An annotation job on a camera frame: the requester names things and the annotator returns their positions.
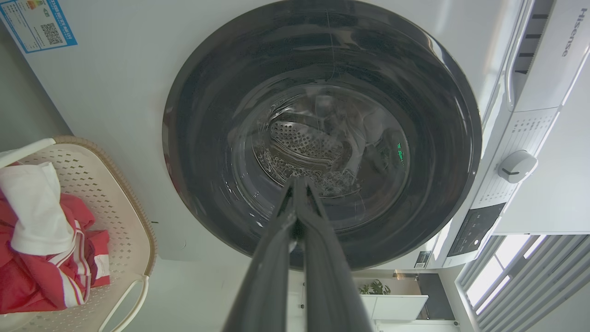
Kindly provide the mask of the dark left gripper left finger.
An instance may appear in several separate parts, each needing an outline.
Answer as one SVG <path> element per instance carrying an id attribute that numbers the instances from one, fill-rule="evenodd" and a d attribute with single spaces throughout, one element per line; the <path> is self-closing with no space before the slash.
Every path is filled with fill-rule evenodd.
<path id="1" fill-rule="evenodd" d="M 303 237 L 297 212 L 302 178 L 291 178 L 280 195 L 223 326 L 224 332 L 287 330 L 289 255 Z"/>

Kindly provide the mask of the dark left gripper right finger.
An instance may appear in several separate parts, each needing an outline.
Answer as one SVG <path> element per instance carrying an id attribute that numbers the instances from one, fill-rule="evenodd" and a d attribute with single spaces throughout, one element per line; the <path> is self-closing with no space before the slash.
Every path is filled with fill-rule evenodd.
<path id="1" fill-rule="evenodd" d="M 295 178 L 295 214 L 304 252 L 308 332 L 371 332 L 341 244 L 307 178 Z"/>

